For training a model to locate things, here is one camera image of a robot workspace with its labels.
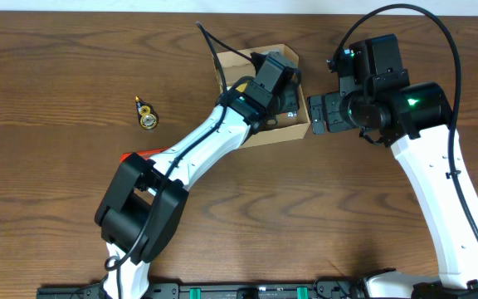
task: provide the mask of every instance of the green indicator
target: green indicator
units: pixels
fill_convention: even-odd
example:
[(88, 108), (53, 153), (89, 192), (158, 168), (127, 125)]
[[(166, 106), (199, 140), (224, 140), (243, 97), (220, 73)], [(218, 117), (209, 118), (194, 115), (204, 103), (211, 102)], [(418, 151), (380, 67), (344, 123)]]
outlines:
[(407, 102), (409, 105), (415, 105), (416, 103), (418, 103), (420, 100), (414, 100), (414, 99), (408, 99)]
[(191, 289), (189, 290), (189, 299), (200, 299), (200, 289)]
[(298, 299), (309, 299), (309, 293), (307, 292), (307, 287), (298, 287), (296, 289), (298, 293)]

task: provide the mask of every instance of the red object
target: red object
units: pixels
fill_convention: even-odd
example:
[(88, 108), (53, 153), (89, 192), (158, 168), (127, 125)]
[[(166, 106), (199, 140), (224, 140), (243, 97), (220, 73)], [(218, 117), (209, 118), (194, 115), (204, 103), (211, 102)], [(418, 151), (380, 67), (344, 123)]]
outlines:
[[(136, 154), (139, 154), (141, 157), (144, 159), (149, 159), (151, 155), (153, 154), (159, 154), (165, 150), (168, 150), (169, 148), (162, 148), (162, 149), (151, 149), (151, 150), (142, 150), (140, 152), (136, 152)], [(121, 160), (120, 162), (123, 162), (128, 156), (130, 156), (132, 153), (124, 153), (121, 155)]]

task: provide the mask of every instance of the white backdrop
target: white backdrop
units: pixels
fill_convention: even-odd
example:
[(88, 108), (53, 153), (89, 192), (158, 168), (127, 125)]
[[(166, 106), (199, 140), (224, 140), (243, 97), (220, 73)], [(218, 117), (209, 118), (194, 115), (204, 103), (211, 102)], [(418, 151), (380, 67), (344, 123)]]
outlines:
[(365, 14), (396, 2), (417, 4), (442, 16), (478, 16), (478, 0), (0, 0), (0, 10)]

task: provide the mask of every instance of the cardboard box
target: cardboard box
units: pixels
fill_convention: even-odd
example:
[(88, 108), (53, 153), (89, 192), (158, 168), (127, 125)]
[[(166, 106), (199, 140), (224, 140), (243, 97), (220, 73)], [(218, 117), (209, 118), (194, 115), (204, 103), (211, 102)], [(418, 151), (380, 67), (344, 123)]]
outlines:
[[(239, 52), (250, 56), (251, 52), (258, 53), (267, 53), (269, 51), (278, 51), (287, 59), (293, 61), (298, 67), (298, 55), (294, 53), (286, 45), (274, 45), (267, 47), (257, 47), (252, 49), (240, 50)], [(226, 77), (226, 86), (232, 86), (237, 80), (243, 76), (255, 76), (256, 71), (254, 66), (247, 61), (246, 59), (238, 56), (237, 54), (228, 51), (217, 54), (219, 61), (222, 65), (222, 70), (224, 71), (224, 76)], [(217, 82), (219, 88), (223, 88), (221, 74), (216, 68), (215, 72), (217, 73)], [(277, 125), (266, 126), (265, 130), (257, 133), (256, 135), (251, 136), (241, 148), (257, 146), (257, 145), (268, 145), (281, 141), (288, 140), (298, 140), (302, 139), (309, 129), (311, 120), (307, 113), (307, 106), (305, 105), (304, 94), (302, 92), (302, 86), (298, 87), (298, 97), (300, 101), (300, 108), (297, 111), (297, 116), (288, 116), (286, 113), (278, 115)]]

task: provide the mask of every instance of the wooden surface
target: wooden surface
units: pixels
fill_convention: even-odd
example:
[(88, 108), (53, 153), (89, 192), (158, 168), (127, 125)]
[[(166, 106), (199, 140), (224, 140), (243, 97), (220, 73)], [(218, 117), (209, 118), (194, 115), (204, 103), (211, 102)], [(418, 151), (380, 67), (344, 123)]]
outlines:
[[(0, 297), (105, 275), (93, 215), (122, 153), (173, 145), (209, 115), (212, 60), (194, 22), (236, 48), (285, 43), (307, 96), (358, 16), (0, 12)], [(478, 17), (444, 17), (462, 59), (460, 132), (478, 192)], [(452, 99), (449, 48), (424, 17), (376, 17), (351, 42), (396, 33), (413, 83)], [(159, 127), (141, 130), (134, 96)], [(379, 267), (437, 274), (430, 234), (392, 152), (357, 132), (240, 149), (192, 189), (152, 276), (310, 281)]]

